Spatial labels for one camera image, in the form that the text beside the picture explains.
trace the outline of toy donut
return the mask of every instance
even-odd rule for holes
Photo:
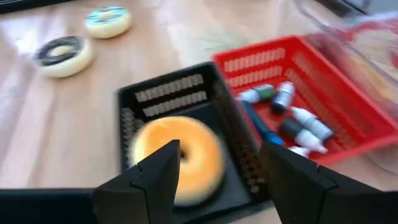
[[[171,116],[146,124],[131,144],[131,165],[173,139],[180,140],[181,151],[174,204],[178,207],[198,205],[215,193],[224,174],[219,140],[202,122],[184,116]]]
[[[86,28],[94,38],[116,37],[131,27],[130,13],[123,7],[106,6],[92,11],[86,17]]]
[[[80,37],[54,39],[36,53],[35,60],[41,74],[48,77],[68,77],[86,68],[93,59],[88,40]]]

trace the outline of table surface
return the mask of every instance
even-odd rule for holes
[[[65,35],[88,37],[85,16],[106,5],[129,9],[132,29],[92,40],[95,60],[83,72],[39,76],[35,50]],[[315,30],[285,0],[79,0],[2,15],[0,187],[97,186],[119,172],[118,88],[209,60],[220,49]],[[382,190],[398,189],[398,177],[366,156],[331,168]],[[240,222],[280,223],[274,208]]]

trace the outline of black plastic basket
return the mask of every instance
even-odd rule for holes
[[[68,1],[74,0],[0,0],[0,14],[50,6]]]
[[[211,128],[223,145],[226,174],[205,203],[175,208],[174,223],[201,223],[269,199],[255,143],[212,62],[130,85],[119,91],[122,171],[134,133],[145,123],[166,116],[189,116]]]

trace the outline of blue marker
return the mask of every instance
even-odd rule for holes
[[[267,125],[262,121],[257,112],[253,109],[251,104],[244,100],[241,102],[246,111],[248,112],[248,115],[250,116],[250,119],[253,122],[254,126],[256,127],[257,131],[260,133],[262,140],[272,141],[273,143],[276,143],[278,145],[283,145],[284,144],[283,140],[281,140],[281,138],[275,132],[271,131],[267,127]]]

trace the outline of red basket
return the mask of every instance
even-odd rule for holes
[[[398,125],[301,37],[222,52],[213,60],[234,97],[265,83],[278,87],[286,80],[293,82],[296,91],[292,105],[317,114],[335,132],[325,144],[327,154],[310,154],[321,164],[398,143]],[[291,116],[291,112],[272,114],[269,103],[257,103],[254,109],[274,131],[284,117]],[[253,124],[247,118],[246,123],[259,144],[261,139]],[[288,139],[284,141],[286,147],[294,145]]]

